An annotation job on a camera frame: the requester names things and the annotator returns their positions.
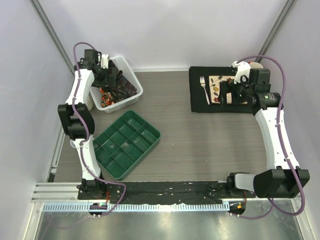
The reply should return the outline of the red floral patterned tie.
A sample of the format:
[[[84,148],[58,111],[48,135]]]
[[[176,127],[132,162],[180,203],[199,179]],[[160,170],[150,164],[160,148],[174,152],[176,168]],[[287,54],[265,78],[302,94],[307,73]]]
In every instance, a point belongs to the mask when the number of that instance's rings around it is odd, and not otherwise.
[[[117,97],[117,95],[110,89],[106,87],[100,87],[99,91],[101,93],[101,101],[100,101],[101,107],[103,108],[109,107],[119,101],[119,98]]]

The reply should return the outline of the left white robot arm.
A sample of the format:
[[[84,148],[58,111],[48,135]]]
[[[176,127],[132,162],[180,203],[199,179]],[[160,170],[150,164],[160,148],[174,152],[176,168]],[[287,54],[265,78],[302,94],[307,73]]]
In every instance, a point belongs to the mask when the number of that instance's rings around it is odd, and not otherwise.
[[[77,185],[80,200],[100,200],[107,194],[107,185],[95,155],[93,134],[95,121],[87,101],[92,87],[114,85],[117,68],[109,55],[86,49],[74,66],[74,81],[69,97],[57,107],[58,116],[70,145],[76,149],[81,164],[81,183]]]

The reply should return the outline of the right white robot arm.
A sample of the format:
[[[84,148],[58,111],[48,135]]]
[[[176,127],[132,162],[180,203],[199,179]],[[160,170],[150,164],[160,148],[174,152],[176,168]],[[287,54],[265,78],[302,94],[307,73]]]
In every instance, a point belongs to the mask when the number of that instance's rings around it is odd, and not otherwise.
[[[271,71],[250,68],[243,75],[219,82],[218,100],[227,106],[249,106],[260,127],[266,151],[267,170],[259,174],[231,173],[227,178],[226,193],[233,198],[244,190],[259,198],[295,198],[299,187],[310,180],[309,171],[301,169],[296,160],[284,123],[281,95],[271,92]]]

